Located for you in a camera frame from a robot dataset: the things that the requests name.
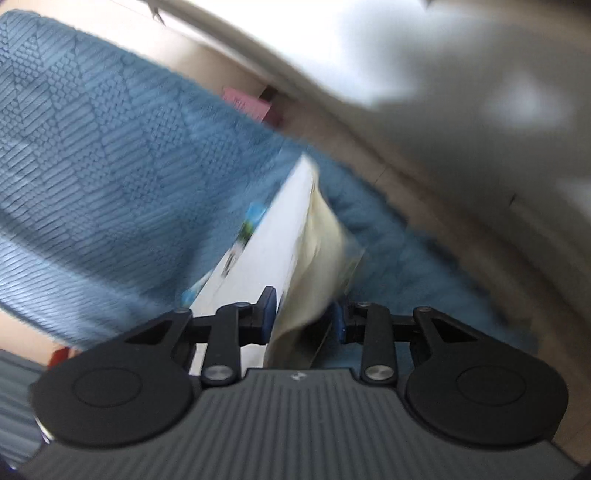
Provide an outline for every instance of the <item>black circular disc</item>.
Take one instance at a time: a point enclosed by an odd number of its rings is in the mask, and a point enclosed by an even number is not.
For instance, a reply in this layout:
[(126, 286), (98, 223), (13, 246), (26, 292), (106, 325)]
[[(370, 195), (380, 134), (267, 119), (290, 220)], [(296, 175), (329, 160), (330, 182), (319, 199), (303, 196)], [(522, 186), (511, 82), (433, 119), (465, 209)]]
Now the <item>black circular disc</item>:
[(140, 442), (179, 421), (188, 375), (149, 345), (95, 348), (48, 370), (33, 387), (38, 421), (55, 439), (89, 447)]
[(411, 373), (405, 395), (432, 429), (488, 447), (552, 435), (568, 404), (566, 385), (555, 370), (494, 341), (438, 347)]

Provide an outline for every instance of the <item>textured blue fabric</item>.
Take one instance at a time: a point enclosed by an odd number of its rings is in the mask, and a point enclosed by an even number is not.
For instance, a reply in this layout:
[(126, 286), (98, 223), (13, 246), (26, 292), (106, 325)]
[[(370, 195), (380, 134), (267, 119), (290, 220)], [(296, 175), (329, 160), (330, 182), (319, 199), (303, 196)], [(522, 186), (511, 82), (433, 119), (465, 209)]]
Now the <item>textured blue fabric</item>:
[(303, 149), (367, 250), (353, 298), (514, 345), (487, 296), (348, 169), (179, 75), (29, 12), (0, 18), (0, 303), (90, 346), (170, 309)]

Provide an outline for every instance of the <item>white wall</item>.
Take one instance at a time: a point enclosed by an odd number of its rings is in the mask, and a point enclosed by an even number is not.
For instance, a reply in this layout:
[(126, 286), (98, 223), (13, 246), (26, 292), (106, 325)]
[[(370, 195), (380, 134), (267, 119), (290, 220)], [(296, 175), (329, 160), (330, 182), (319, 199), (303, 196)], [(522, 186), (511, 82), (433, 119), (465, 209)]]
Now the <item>white wall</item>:
[[(191, 1), (330, 92), (342, 120), (424, 165), (563, 277), (552, 279), (567, 297), (591, 288), (569, 285), (591, 272), (591, 35), (580, 25), (418, 0)], [(556, 249), (576, 272), (550, 266)], [(582, 309), (591, 317), (591, 303)]]

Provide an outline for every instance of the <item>pink box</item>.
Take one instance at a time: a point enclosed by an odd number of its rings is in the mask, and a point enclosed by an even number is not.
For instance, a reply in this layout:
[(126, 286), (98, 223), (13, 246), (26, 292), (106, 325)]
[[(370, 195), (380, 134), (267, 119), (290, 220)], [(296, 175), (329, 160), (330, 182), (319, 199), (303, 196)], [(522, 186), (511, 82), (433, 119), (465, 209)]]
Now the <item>pink box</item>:
[(271, 127), (279, 126), (281, 116), (273, 111), (272, 105), (235, 88), (225, 87), (222, 99), (231, 103), (236, 110), (245, 113), (254, 121), (265, 122)]

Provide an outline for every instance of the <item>gray striped fabric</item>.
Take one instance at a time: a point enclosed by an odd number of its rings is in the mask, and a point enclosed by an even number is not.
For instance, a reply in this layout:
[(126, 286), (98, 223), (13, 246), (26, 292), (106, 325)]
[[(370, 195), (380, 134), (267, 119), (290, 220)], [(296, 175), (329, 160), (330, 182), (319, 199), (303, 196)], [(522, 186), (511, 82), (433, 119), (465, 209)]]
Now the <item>gray striped fabric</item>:
[(120, 449), (53, 442), (28, 480), (567, 480), (579, 467), (549, 442), (472, 449), (424, 429), (397, 394), (349, 370), (252, 369), (209, 388), (183, 421)]
[(26, 461), (43, 441), (28, 402), (42, 365), (0, 350), (0, 453), (12, 466)]

